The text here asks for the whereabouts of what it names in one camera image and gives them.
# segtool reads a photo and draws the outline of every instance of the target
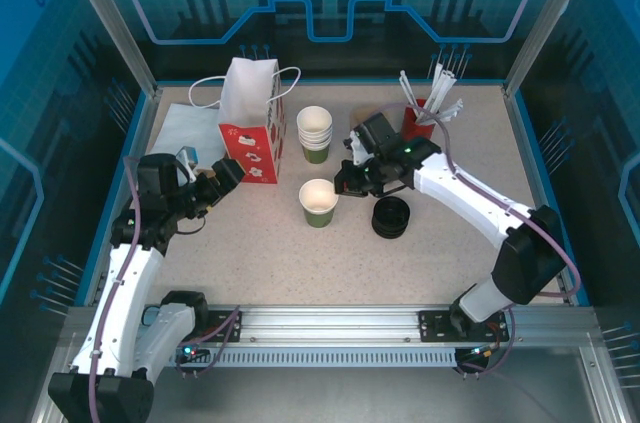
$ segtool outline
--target white straw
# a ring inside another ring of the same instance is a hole
[[[464,105],[462,103],[462,99],[458,99],[458,101],[455,104],[451,105],[442,113],[439,113],[438,118],[440,119],[440,121],[444,123],[451,121],[453,118],[458,116],[458,113],[462,110],[463,106]],[[433,119],[427,118],[426,120],[422,120],[420,122],[420,125],[428,126],[428,125],[432,125],[433,123],[435,123]]]
[[[440,88],[442,88],[442,85],[444,84],[445,80],[446,78],[444,76],[441,76],[438,79],[438,82],[431,89],[431,94],[429,95],[429,98],[427,98],[427,101],[424,104],[424,107],[431,113],[433,113],[433,109],[432,109],[433,102],[435,101],[436,97],[440,93]],[[427,114],[423,112],[422,115],[420,115],[419,120],[422,121],[422,120],[425,120],[426,118],[427,118]]]
[[[407,97],[407,100],[409,100],[409,104],[413,106],[418,106],[418,101],[416,100],[416,97],[413,94],[413,90],[411,89],[411,84],[409,83],[409,79],[407,78],[407,75],[404,72],[404,70],[400,72],[399,81],[400,81],[400,87],[402,88],[402,91]],[[413,113],[416,115],[416,119],[418,118],[418,116],[420,116],[420,113],[416,109],[413,110]]]
[[[447,79],[443,83],[442,87],[440,88],[440,92],[438,93],[438,96],[436,96],[436,99],[433,102],[433,108],[431,110],[432,113],[437,113],[438,110],[440,110],[440,106],[442,105],[442,102],[444,101],[445,96],[447,96],[447,93],[449,93],[449,90],[453,87],[456,81],[458,81],[452,76],[449,76],[448,74],[445,76]]]
[[[436,65],[436,71],[433,73],[433,81],[431,82],[431,93],[433,94],[433,88],[438,84],[440,75],[442,74],[442,63]]]

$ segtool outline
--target blue enclosure wall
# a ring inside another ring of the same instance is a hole
[[[161,80],[225,73],[239,55],[307,78],[419,77],[452,53],[458,74],[504,78],[545,1],[116,0]]]
[[[639,65],[640,0],[571,0],[522,85],[605,328],[640,325]]]
[[[22,422],[65,311],[39,296],[74,293],[43,259],[84,266],[139,88],[88,0],[0,10],[0,420]]]

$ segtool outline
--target metal base plate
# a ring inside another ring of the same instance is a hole
[[[460,338],[457,330],[449,321],[449,311],[427,310],[418,312],[420,322],[420,341],[423,343],[493,343],[496,334],[487,327],[487,323],[495,323],[500,328],[498,336],[501,342],[509,341],[509,331],[504,313],[496,313],[484,323],[471,328],[468,338]]]
[[[183,370],[199,369],[211,361],[217,348],[200,348],[202,355]],[[451,368],[451,348],[227,348],[217,366],[226,368]]]

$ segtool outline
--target black cup lid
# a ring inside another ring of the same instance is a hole
[[[410,214],[409,205],[404,200],[388,196],[374,206],[371,226],[383,238],[397,238],[407,228]]]
[[[382,198],[373,207],[373,218],[381,226],[390,230],[406,227],[410,215],[409,205],[397,196]]]

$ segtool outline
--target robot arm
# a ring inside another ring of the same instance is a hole
[[[384,115],[376,114],[351,131],[345,145],[353,161],[344,160],[335,177],[338,194],[382,197],[408,187],[441,201],[477,228],[499,248],[496,265],[486,279],[463,293],[450,308],[452,324],[461,335],[512,304],[528,304],[564,268],[564,262],[528,226],[463,184],[464,175],[520,214],[529,215],[561,242],[558,215],[549,207],[532,210],[500,195],[454,164],[452,174],[440,148],[425,138],[405,142]],[[385,191],[399,181],[402,186]]]
[[[119,283],[107,315],[100,346],[97,391],[101,422],[144,422],[153,402],[153,385],[162,368],[186,337],[207,326],[208,305],[202,293],[172,291],[161,302],[158,316],[136,341],[144,304],[169,241],[183,218],[202,218],[242,180],[235,160],[213,165],[215,176],[197,177],[173,155],[141,158],[138,165],[140,236],[133,259],[121,281],[115,282],[133,244],[135,212],[125,209],[114,221],[106,288]],[[109,291],[102,293],[85,341],[69,373],[55,373],[49,395],[70,422],[91,421],[88,381],[98,321]]]

